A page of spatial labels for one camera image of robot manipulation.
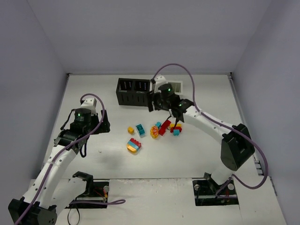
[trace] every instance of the black box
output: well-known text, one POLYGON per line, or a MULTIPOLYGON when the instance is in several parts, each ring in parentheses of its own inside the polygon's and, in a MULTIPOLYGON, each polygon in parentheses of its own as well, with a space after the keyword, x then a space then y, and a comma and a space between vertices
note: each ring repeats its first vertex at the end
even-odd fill
POLYGON ((148 107, 150 80, 119 78, 116 90, 119 105, 148 107))

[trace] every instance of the red block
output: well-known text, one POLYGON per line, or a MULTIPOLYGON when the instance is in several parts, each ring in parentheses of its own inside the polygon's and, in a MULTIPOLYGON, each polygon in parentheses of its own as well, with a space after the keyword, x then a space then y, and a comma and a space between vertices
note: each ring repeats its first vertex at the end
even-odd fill
POLYGON ((160 127, 158 133, 159 133, 160 135, 163 136, 163 135, 165 134, 165 131, 167 130, 167 128, 170 126, 170 124, 171 124, 171 121, 166 120, 166 121, 161 125, 161 127, 160 127))
POLYGON ((141 148, 142 144, 141 144, 140 142, 138 142, 136 139, 131 138, 130 141, 131 141, 133 144, 136 144, 139 148, 141 148))
POLYGON ((171 127, 171 133, 173 133, 173 130, 179 130, 179 132, 182 131, 181 127, 171 127))

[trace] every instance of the blue block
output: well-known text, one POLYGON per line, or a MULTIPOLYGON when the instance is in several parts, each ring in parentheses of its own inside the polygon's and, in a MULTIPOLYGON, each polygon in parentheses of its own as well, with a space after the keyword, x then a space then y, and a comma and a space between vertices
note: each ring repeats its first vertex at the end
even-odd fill
POLYGON ((131 145, 132 147, 134 147, 136 150, 139 150, 139 147, 138 147, 136 144, 134 144, 133 142, 128 141, 127 144, 130 144, 130 145, 131 145))
POLYGON ((179 130, 173 130, 173 135, 174 136, 178 136, 180 134, 180 131, 179 130))
POLYGON ((136 125, 137 132, 139 133, 139 136, 145 135, 145 130, 141 124, 136 125))
POLYGON ((161 122, 157 122, 157 123, 155 124, 155 126, 157 126, 158 129, 160 129, 160 127, 161 127, 161 122))

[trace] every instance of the black cable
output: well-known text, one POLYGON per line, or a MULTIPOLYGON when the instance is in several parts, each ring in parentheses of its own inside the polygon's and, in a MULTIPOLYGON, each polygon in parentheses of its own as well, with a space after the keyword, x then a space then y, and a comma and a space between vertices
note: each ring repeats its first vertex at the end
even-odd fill
POLYGON ((77 210, 77 213, 78 213, 78 217, 79 217, 79 218, 78 218, 78 222, 77 222, 77 224, 76 224, 76 225, 78 225, 79 222, 80 222, 80 212, 79 212, 78 206, 77 206, 76 204, 71 205, 71 208, 70 208, 70 210, 69 210, 69 213, 67 214, 67 223, 68 223, 69 225, 71 225, 70 220, 69 220, 69 215, 70 215, 71 210, 73 209, 73 206, 75 206, 75 208, 76 208, 76 210, 77 210))
POLYGON ((170 119, 172 116, 168 116, 168 118, 165 120, 165 122, 168 120, 168 119, 170 119))
POLYGON ((82 158, 86 157, 86 145, 87 145, 87 143, 84 145, 84 154, 83 154, 83 148, 82 147, 79 150, 79 153, 80 153, 82 158))
POLYGON ((61 126, 60 130, 63 130, 66 126, 66 124, 69 122, 70 116, 72 114, 72 112, 75 111, 75 109, 72 109, 69 116, 67 117, 67 121, 61 126))
POLYGON ((174 128, 176 127, 176 125, 177 125, 178 122, 179 122, 179 119, 176 118, 174 128))

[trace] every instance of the building block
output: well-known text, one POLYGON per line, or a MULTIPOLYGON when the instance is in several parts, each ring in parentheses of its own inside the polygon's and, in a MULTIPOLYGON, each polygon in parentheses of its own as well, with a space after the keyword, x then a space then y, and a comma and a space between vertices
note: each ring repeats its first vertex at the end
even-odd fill
POLYGON ((128 127, 127 129, 128 133, 130 133, 131 135, 133 135, 135 133, 135 130, 132 127, 128 127))
POLYGON ((158 129, 160 129, 160 127, 161 127, 161 122, 157 122, 157 123, 155 124, 155 126, 157 126, 158 129))
POLYGON ((145 130, 141 124, 136 125, 136 130, 140 137, 145 136, 145 130))
POLYGON ((151 137, 153 137, 154 139, 158 137, 158 127, 157 127, 157 126, 151 127, 150 135, 151 135, 151 137))
POLYGON ((169 121, 169 120, 166 120, 162 125, 161 125, 161 127, 160 127, 160 130, 159 130, 159 134, 160 135, 164 135, 165 134, 165 132, 166 132, 166 130, 168 129, 168 127, 170 126, 170 124, 171 124, 171 121, 169 121))
POLYGON ((179 134, 180 134, 180 131, 179 131, 179 130, 176 130, 176 129, 175 129, 175 130, 173 131, 173 135, 174 135, 174 136, 178 136, 179 134))
POLYGON ((142 144, 134 138, 131 138, 127 142, 127 150, 132 153, 137 153, 141 147, 142 147, 142 144))
MULTIPOLYGON (((175 126, 174 123, 171 123, 171 124, 170 124, 170 128, 173 128, 174 126, 175 126)), ((176 127, 181 127, 181 123, 176 124, 176 127)))
POLYGON ((179 132, 181 133, 182 128, 181 127, 171 127, 171 133, 173 133, 173 130, 179 130, 179 132))

